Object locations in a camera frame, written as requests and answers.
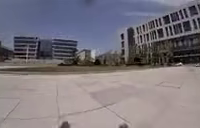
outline ground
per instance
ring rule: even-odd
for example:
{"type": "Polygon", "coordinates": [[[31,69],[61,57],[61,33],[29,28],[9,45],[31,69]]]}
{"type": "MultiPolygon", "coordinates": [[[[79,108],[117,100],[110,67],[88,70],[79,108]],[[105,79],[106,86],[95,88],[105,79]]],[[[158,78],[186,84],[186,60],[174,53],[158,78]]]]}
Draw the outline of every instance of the ground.
{"type": "Polygon", "coordinates": [[[0,74],[0,128],[200,128],[200,68],[0,74]]]}

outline pavement crack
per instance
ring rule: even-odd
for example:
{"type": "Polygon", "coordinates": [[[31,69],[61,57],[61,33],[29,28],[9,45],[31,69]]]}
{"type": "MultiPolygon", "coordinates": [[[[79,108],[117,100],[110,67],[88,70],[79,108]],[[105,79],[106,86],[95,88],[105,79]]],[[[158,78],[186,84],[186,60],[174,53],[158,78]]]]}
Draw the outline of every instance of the pavement crack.
{"type": "Polygon", "coordinates": [[[38,120],[38,119],[50,119],[56,118],[55,116],[46,116],[46,117],[34,117],[34,118],[8,118],[13,120],[38,120]]]}
{"type": "Polygon", "coordinates": [[[20,103],[21,103],[21,100],[19,100],[18,103],[14,106],[14,108],[9,113],[7,113],[7,115],[4,117],[2,122],[0,122],[0,127],[1,127],[1,124],[3,124],[6,121],[6,119],[9,117],[9,115],[18,107],[18,105],[20,103]]]}
{"type": "Polygon", "coordinates": [[[59,120],[60,120],[60,107],[59,107],[59,101],[58,101],[58,97],[59,97],[59,89],[58,89],[58,85],[56,83],[56,106],[57,106],[57,124],[59,124],[59,120]]]}
{"type": "Polygon", "coordinates": [[[126,122],[127,124],[129,124],[131,126],[131,122],[129,122],[127,119],[125,119],[124,117],[120,116],[118,113],[116,113],[115,111],[111,110],[107,106],[105,108],[107,110],[109,110],[110,112],[112,112],[113,114],[115,114],[118,118],[120,118],[121,120],[123,120],[124,122],[126,122]]]}

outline paving slab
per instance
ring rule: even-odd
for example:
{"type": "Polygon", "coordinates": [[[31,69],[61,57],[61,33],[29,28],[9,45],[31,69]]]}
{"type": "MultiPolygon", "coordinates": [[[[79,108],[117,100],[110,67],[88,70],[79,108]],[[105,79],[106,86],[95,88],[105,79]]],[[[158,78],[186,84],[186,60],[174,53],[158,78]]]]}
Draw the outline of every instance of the paving slab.
{"type": "Polygon", "coordinates": [[[102,107],[88,94],[75,95],[71,97],[58,97],[60,115],[70,115],[89,111],[102,107]]]}
{"type": "Polygon", "coordinates": [[[137,89],[133,86],[121,86],[91,93],[92,97],[103,106],[112,105],[126,98],[135,96],[137,89]]]}
{"type": "Polygon", "coordinates": [[[19,99],[0,99],[0,118],[7,117],[19,102],[19,99]]]}
{"type": "Polygon", "coordinates": [[[57,128],[57,119],[7,119],[1,124],[1,128],[57,128]]]}
{"type": "Polygon", "coordinates": [[[1,128],[54,128],[64,120],[72,128],[199,128],[200,70],[0,74],[1,128]]]}
{"type": "Polygon", "coordinates": [[[55,96],[32,96],[21,100],[20,104],[9,115],[9,118],[32,119],[57,116],[55,96]]]}
{"type": "Polygon", "coordinates": [[[107,109],[67,116],[61,120],[70,122],[71,128],[117,128],[120,124],[124,123],[122,119],[107,109]]]}

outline white building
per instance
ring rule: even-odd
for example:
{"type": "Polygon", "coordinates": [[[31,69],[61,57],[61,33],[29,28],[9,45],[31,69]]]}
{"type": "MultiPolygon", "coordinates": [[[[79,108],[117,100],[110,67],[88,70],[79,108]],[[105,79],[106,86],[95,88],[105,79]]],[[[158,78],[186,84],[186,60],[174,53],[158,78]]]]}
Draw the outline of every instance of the white building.
{"type": "Polygon", "coordinates": [[[19,59],[37,59],[38,37],[14,37],[14,57],[19,59]]]}
{"type": "Polygon", "coordinates": [[[54,59],[69,61],[74,60],[77,50],[77,41],[53,39],[52,43],[52,52],[54,59]]]}
{"type": "Polygon", "coordinates": [[[166,45],[173,48],[174,61],[199,61],[200,0],[180,6],[171,12],[124,29],[120,34],[121,53],[125,63],[134,61],[134,54],[160,48],[159,63],[165,62],[166,45]]]}

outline pavement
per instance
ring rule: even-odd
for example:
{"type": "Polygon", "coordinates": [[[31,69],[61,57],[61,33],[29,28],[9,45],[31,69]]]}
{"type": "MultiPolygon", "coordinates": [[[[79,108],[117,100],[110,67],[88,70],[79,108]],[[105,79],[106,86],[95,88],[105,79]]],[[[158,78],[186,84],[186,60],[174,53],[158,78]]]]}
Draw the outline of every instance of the pavement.
{"type": "Polygon", "coordinates": [[[200,128],[200,68],[0,74],[0,128],[200,128]]]}

